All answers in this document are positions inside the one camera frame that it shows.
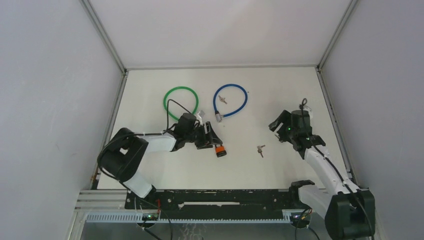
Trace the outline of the orange padlock with keys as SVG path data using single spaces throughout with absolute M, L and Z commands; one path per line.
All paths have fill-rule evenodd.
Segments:
M 214 146 L 215 154 L 218 158 L 224 157 L 227 155 L 227 151 L 222 144 L 216 144 Z

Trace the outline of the blue cable lock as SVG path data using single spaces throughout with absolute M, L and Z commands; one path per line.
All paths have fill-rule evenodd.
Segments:
M 225 98 L 227 104 L 221 102 L 218 95 Z M 227 83 L 220 85 L 212 95 L 212 110 L 217 123 L 239 117 L 246 110 L 249 102 L 248 91 L 240 84 Z

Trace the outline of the silver green-lock keys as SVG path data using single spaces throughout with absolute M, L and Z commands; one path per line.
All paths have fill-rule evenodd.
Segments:
M 257 152 L 259 153 L 259 155 L 263 158 L 263 148 L 265 147 L 265 145 L 258 145 L 257 146 Z

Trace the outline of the green cable lock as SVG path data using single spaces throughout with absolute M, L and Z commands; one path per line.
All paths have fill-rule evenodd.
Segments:
M 176 87 L 174 87 L 174 88 L 172 88 L 172 89 L 170 89 L 165 95 L 164 95 L 164 97 L 163 97 L 163 100 L 162 100 L 162 105 L 163 105 L 163 108 L 164 108 L 164 110 L 166 111 L 166 113 L 173 119 L 173 120 L 175 120 L 175 121 L 177 121 L 178 120 L 178 118 L 175 116 L 175 115 L 173 115 L 170 111 L 169 111 L 169 109 L 168 109 L 168 97 L 169 97 L 169 95 L 171 94 L 171 93 L 173 93 L 173 92 L 175 92 L 175 91 L 178 91 L 178 90 L 186 90 L 186 91 L 189 91 L 189 92 L 191 92 L 192 94 L 193 94 L 193 96 L 194 96 L 194 98 L 195 98 L 195 106 L 194 106 L 194 109 L 191 111 L 191 113 L 192 114 L 195 114 L 196 112 L 197 112 L 197 110 L 198 110 L 198 108 L 199 108 L 199 103 L 200 103 L 200 101 L 199 101 L 199 97 L 198 97 L 198 95 L 197 95 L 197 93 L 192 89 L 192 88 L 190 88 L 190 87 L 187 87 L 187 86 L 176 86 Z

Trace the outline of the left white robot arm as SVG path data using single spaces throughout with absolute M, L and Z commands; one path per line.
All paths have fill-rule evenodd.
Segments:
M 193 143 L 198 150 L 214 148 L 219 158 L 227 154 L 211 123 L 186 112 L 161 133 L 135 133 L 121 128 L 100 151 L 97 165 L 102 173 L 134 193 L 138 204 L 149 209 L 157 196 L 152 192 L 155 187 L 138 172 L 142 158 L 154 152 L 176 152 L 187 143 Z

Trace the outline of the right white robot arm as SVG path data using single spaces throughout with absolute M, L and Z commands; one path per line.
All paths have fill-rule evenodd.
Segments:
M 290 143 L 316 173 L 324 189 L 311 180 L 298 180 L 290 185 L 289 203 L 295 208 L 307 205 L 323 220 L 333 240 L 353 240 L 376 233 L 376 201 L 369 189 L 360 188 L 342 174 L 331 161 L 325 141 L 313 134 L 308 110 L 283 110 L 269 124 L 281 143 Z

